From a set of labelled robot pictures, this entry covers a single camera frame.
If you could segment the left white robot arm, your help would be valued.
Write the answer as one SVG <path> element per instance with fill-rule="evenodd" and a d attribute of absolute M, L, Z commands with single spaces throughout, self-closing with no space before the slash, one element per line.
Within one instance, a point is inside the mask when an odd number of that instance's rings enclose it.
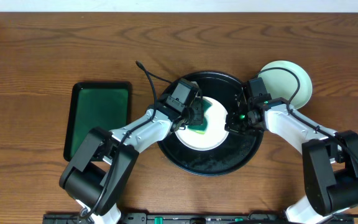
<path fill-rule="evenodd" d="M 78 221 L 117 223 L 117 208 L 141 152 L 180 127 L 202 121 L 203 99 L 185 101 L 166 95 L 154 101 L 138 120 L 119 129 L 91 129 L 70 159 L 59 185 L 82 207 Z"/>

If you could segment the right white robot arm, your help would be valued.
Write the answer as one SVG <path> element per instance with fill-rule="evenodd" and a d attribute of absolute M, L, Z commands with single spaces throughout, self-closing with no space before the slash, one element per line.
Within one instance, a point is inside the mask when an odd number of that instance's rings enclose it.
<path fill-rule="evenodd" d="M 286 140 L 303 160 L 305 196 L 285 210 L 291 223 L 326 223 L 358 218 L 358 134 L 320 126 L 291 100 L 268 93 L 235 98 L 225 129 L 245 135 L 269 131 Z"/>

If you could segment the white stained plate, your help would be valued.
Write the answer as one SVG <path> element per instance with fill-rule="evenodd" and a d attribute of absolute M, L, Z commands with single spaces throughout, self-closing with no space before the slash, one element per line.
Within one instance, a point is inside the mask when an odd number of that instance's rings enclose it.
<path fill-rule="evenodd" d="M 178 130 L 175 135 L 186 147 L 196 151 L 208 151 L 221 145 L 227 138 L 228 132 L 224 129 L 226 124 L 227 110 L 217 100 L 204 96 L 212 106 L 205 112 L 208 127 L 204 134 L 185 129 Z"/>

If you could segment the green yellow sponge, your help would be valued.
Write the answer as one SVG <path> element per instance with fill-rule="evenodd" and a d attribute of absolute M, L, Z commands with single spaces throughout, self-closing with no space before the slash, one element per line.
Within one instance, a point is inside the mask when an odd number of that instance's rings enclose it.
<path fill-rule="evenodd" d="M 204 134 L 208 127 L 208 121 L 205 117 L 205 112 L 212 106 L 212 104 L 208 100 L 202 100 L 203 107 L 203 121 L 201 124 L 188 125 L 187 128 L 190 131 L 196 132 L 198 134 Z"/>

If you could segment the light green stained plate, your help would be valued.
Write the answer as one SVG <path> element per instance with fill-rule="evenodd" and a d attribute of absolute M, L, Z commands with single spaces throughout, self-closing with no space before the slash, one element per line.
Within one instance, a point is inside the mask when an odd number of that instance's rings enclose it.
<path fill-rule="evenodd" d="M 302 67 L 290 61 L 276 60 L 266 64 L 258 77 L 263 79 L 267 92 L 273 99 L 282 97 L 289 100 L 298 84 L 296 78 L 284 68 L 294 73 L 300 81 L 300 89 L 291 101 L 296 109 L 300 109 L 309 102 L 313 92 L 311 78 Z"/>

